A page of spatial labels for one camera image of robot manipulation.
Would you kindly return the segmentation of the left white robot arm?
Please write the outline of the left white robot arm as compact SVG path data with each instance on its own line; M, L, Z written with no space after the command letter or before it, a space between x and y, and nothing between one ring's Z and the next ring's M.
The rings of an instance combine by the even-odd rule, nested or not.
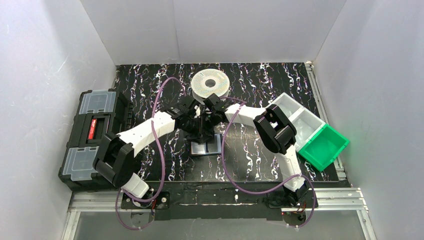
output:
M159 138L164 135L177 129L191 131L198 127L196 113L199 107L198 100L186 95L176 104L154 110L151 118L129 130L104 134L93 168L133 200L142 203L152 201L158 194L144 197L151 188L134 172L135 158L151 143L159 145Z

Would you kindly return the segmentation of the black plastic toolbox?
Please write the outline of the black plastic toolbox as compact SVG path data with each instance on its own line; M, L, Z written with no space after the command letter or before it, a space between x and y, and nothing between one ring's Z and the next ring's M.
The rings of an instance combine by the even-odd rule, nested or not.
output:
M123 93L111 88L82 92L58 178L75 193L114 189L93 162L104 134L126 131L134 123L133 104Z

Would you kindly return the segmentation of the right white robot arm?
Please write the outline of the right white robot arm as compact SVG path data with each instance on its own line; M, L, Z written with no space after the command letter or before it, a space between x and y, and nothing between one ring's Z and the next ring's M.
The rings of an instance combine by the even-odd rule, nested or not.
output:
M274 153L278 162L282 183L261 192L249 191L229 177L228 180L238 190L250 195L260 195L282 188L286 201L292 206L304 199L308 187L296 153L298 130L293 123L293 115L303 107L299 102L287 93L282 93L267 107L250 107L244 100L218 97L213 93L202 103L206 108L204 119L207 124L216 126L226 122L229 126L236 123L254 127L266 149Z

